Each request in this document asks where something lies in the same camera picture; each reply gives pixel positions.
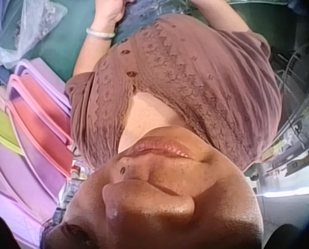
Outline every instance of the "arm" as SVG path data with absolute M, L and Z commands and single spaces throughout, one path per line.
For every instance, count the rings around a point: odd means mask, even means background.
M 215 30 L 231 32 L 250 30 L 245 21 L 225 0 L 192 0 L 192 2 Z
M 91 29 L 101 33 L 113 33 L 116 23 L 125 12 L 125 5 L 134 0 L 96 0 L 96 14 Z M 108 52 L 110 39 L 87 35 L 80 50 L 73 76 L 92 72 L 96 63 Z

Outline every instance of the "button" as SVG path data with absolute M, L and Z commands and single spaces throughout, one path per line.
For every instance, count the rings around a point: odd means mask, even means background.
M 125 50 L 122 50 L 121 54 L 129 54 L 130 53 L 130 50 L 128 49 L 125 49 Z
M 135 77 L 135 76 L 137 75 L 137 73 L 134 72 L 134 71 L 128 71 L 128 72 L 127 72 L 127 75 L 128 75 L 129 77 Z

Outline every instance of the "nose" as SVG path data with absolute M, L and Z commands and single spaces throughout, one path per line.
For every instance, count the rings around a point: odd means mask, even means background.
M 170 195 L 142 180 L 107 184 L 102 190 L 113 230 L 158 233 L 187 224 L 195 210 L 191 197 Z

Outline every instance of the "hand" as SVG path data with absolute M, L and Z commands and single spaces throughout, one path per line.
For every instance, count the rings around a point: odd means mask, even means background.
M 96 0 L 95 22 L 107 22 L 116 24 L 125 12 L 127 3 L 135 0 Z

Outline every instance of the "wrist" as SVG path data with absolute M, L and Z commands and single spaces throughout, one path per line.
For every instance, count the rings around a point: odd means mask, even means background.
M 90 29 L 96 32 L 113 33 L 116 23 L 109 20 L 95 18 L 90 26 Z

